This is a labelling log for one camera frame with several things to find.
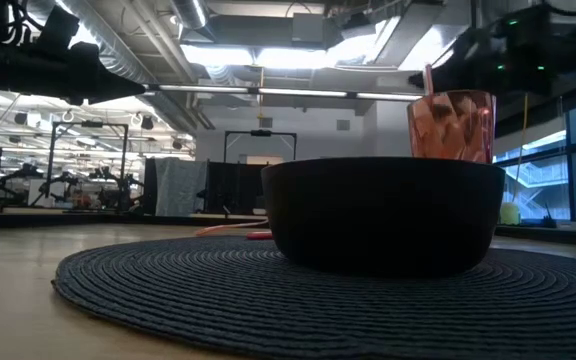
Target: round placemat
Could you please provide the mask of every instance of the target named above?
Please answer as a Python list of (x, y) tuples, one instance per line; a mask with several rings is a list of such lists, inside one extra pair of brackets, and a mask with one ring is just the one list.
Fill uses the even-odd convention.
[(57, 293), (97, 316), (254, 357), (576, 357), (576, 260), (491, 249), (443, 279), (325, 273), (272, 241), (107, 246), (64, 259)]

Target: red object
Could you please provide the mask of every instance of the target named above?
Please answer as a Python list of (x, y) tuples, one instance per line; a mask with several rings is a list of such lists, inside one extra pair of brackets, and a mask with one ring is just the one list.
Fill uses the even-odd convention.
[(248, 240), (272, 240), (272, 232), (270, 231), (255, 231), (249, 232), (246, 235)]

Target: black bowl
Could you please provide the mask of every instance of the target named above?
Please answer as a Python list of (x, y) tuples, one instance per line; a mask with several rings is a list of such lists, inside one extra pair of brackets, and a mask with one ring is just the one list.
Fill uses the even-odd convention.
[(262, 171), (275, 243), (321, 269), (451, 275), (486, 254), (505, 172), (420, 158), (295, 161)]

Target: cup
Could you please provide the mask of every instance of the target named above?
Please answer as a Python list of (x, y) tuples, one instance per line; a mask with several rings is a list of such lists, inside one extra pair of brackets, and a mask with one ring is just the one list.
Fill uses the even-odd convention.
[(413, 157), (492, 164), (496, 99), (478, 90), (436, 93), (408, 105)]

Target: glass window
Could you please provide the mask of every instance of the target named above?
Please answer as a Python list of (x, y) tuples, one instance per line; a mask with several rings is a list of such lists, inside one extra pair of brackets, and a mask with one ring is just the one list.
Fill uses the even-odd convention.
[[(538, 152), (550, 149), (557, 149), (566, 146), (566, 131), (558, 131), (554, 134), (545, 136), (523, 146), (523, 156), (536, 154)], [(505, 153), (493, 157), (493, 162), (515, 159), (519, 157), (519, 148), (512, 149)]]
[(504, 202), (515, 203), (523, 220), (541, 220), (550, 215), (556, 220), (570, 220), (568, 195), (568, 164), (566, 157), (557, 156), (517, 165), (507, 166)]

